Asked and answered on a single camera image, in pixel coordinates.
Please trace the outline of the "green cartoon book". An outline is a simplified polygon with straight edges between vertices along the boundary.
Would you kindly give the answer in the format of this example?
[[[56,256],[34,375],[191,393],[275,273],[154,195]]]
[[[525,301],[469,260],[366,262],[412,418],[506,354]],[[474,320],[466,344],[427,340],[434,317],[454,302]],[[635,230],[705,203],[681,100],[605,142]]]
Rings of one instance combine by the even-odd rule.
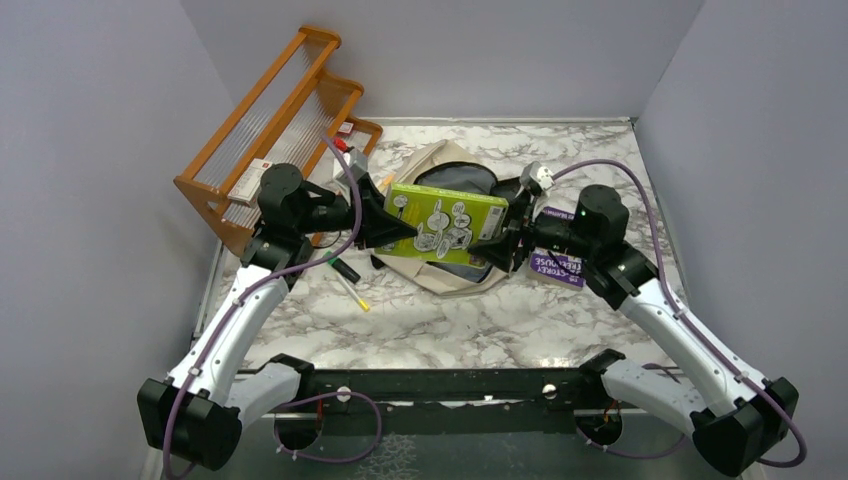
[[[498,234],[509,202],[501,197],[415,184],[392,183],[384,209],[413,227],[413,236],[375,252],[481,269],[487,262],[469,247]]]

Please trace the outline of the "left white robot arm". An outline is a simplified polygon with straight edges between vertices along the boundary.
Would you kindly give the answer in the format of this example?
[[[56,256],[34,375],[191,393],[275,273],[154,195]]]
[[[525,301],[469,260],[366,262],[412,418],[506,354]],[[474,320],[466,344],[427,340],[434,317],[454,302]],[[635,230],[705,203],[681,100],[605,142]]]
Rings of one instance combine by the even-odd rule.
[[[414,235],[413,227],[384,210],[385,198],[368,172],[345,166],[342,177],[346,196],[307,181],[294,165],[277,164],[262,175],[259,218],[224,305],[165,379],[148,379],[138,391],[146,441],[165,458],[219,470],[243,430],[270,409],[283,403],[298,411],[313,401],[312,365],[286,355],[244,382],[235,377],[300,274],[325,263],[312,257],[311,235],[349,231],[332,258],[351,245],[374,248]]]

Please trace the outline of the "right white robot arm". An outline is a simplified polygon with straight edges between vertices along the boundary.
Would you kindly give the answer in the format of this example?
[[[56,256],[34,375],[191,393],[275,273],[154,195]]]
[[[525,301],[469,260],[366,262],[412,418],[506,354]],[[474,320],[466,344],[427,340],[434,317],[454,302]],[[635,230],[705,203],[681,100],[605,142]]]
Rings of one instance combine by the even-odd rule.
[[[589,289],[646,332],[691,383],[685,387],[607,349],[581,366],[579,398],[592,407],[622,400],[654,415],[690,438],[723,475],[737,477],[762,461],[790,431],[796,387],[784,377],[767,378],[686,308],[658,267],[626,241],[629,211],[614,189],[584,188],[571,220],[534,215],[534,204],[521,194],[502,232],[472,244],[470,253],[505,272],[535,248],[580,258]]]

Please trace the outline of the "beige canvas backpack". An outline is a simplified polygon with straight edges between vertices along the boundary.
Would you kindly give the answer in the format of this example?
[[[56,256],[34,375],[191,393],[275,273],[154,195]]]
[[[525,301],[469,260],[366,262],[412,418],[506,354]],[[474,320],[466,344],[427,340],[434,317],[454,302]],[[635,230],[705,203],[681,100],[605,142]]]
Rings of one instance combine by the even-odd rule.
[[[451,140],[440,140],[411,154],[392,180],[469,193],[489,194],[511,200],[518,192],[517,177],[501,178],[478,158]],[[508,275],[486,263],[482,267],[424,262],[371,254],[373,264],[382,263],[401,277],[439,296],[456,297],[485,292]]]

